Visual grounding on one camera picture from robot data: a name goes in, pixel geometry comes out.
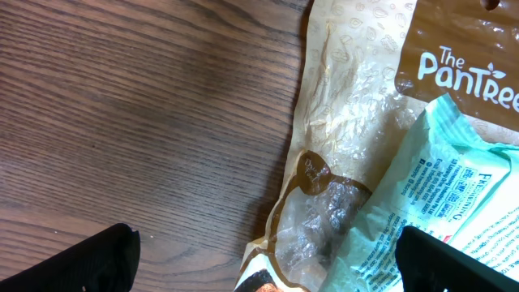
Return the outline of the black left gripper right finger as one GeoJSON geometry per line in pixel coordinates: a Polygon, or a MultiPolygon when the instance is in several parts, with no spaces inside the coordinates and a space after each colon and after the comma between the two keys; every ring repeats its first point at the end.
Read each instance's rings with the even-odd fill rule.
{"type": "Polygon", "coordinates": [[[410,225],[395,258],[405,292],[518,292],[517,281],[410,225]]]}

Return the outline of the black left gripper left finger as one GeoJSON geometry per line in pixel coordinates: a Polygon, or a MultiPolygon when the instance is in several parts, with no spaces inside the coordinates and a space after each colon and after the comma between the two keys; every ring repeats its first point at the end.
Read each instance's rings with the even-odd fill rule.
{"type": "Polygon", "coordinates": [[[127,292],[139,258],[139,232],[118,223],[2,280],[1,291],[127,292]]]}

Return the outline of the mint green wet wipes pack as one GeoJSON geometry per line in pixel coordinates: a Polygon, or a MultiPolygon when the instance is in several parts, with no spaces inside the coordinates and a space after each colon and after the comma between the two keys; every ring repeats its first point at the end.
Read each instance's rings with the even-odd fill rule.
{"type": "Polygon", "coordinates": [[[448,94],[430,102],[358,211],[322,291],[401,291],[395,250],[411,225],[444,243],[511,180],[518,148],[484,141],[448,94]]]}

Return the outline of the brown snack packet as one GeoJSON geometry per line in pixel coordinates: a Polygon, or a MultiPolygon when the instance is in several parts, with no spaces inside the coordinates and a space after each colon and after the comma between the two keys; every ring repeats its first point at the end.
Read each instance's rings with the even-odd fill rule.
{"type": "MultiPolygon", "coordinates": [[[[518,148],[515,1],[316,1],[280,197],[238,291],[322,291],[408,130],[448,94],[479,136],[518,148]]],[[[517,174],[450,247],[518,278],[517,174]]]]}

